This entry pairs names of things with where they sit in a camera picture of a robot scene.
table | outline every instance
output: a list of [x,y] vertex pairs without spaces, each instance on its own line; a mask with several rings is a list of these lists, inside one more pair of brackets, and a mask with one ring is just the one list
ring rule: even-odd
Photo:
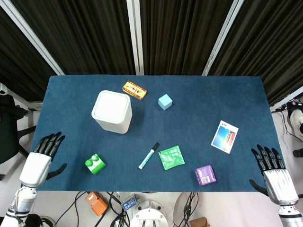
[[[148,90],[143,101],[131,97],[129,131],[103,130],[91,117],[98,93],[122,93],[127,80]],[[163,111],[158,98],[173,105]],[[230,154],[211,141],[220,120],[239,128]],[[50,79],[33,147],[45,135],[62,131],[66,139],[51,171],[67,163],[40,190],[136,192],[253,192],[249,179],[264,185],[250,149],[256,144],[280,150],[263,84],[246,76],[70,75]],[[164,171],[157,153],[143,170],[138,165],[154,143],[157,151],[179,145],[185,165]],[[107,164],[98,175],[84,165],[97,153]],[[217,182],[199,186],[194,170],[211,165]]]

white cylindrical container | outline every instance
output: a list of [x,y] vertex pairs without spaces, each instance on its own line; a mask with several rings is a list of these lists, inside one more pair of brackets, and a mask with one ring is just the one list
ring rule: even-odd
[[91,116],[106,131],[125,134],[132,119],[131,99],[113,91],[101,91]]

robotic hand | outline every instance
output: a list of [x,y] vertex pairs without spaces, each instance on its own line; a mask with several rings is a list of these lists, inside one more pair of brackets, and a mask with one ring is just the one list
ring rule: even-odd
[[1,227],[26,226],[25,220],[36,198],[36,188],[41,186],[45,180],[59,175],[66,168],[67,164],[64,163],[58,170],[48,172],[52,160],[65,138],[60,135],[61,132],[58,132],[42,138],[37,143],[35,150],[28,155],[20,175],[22,186],[16,192]]
[[299,197],[278,151],[274,148],[271,150],[267,147],[262,148],[259,144],[257,148],[261,155],[255,149],[251,151],[264,177],[266,188],[260,187],[252,179],[250,184],[280,206],[279,216],[284,227],[303,227],[302,213],[294,207]]

purple package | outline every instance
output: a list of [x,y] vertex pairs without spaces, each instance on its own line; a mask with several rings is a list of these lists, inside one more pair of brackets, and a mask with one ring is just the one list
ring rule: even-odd
[[195,174],[197,176],[199,185],[201,186],[217,181],[210,165],[196,169]]

picture card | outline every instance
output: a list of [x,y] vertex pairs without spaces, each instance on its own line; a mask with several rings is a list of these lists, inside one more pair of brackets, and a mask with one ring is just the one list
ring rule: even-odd
[[211,145],[229,154],[236,139],[237,133],[237,127],[232,126],[224,121],[220,121]]

